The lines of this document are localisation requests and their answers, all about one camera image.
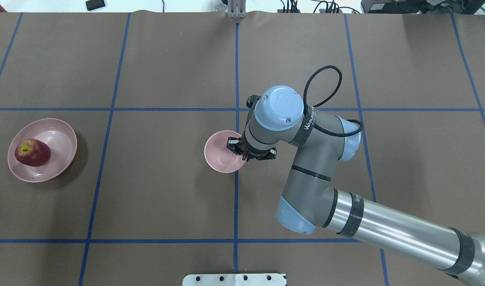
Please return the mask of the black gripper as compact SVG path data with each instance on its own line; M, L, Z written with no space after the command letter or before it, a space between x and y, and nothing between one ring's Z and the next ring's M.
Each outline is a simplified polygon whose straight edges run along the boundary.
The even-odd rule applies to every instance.
M248 142L245 137L229 137L226 143L226 148L233 154L241 156L242 160L247 162L251 159L256 160L273 160L277 156L277 148L260 150Z

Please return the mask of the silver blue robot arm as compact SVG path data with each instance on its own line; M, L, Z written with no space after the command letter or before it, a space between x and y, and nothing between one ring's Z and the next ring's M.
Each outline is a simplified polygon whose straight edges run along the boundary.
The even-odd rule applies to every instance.
M284 85L247 98L248 116L226 148L243 161L272 160L276 145L297 148L276 211L287 229L310 235L322 227L429 265L469 286L485 286L485 234L447 228L335 188L339 162L357 152L362 122L315 106Z

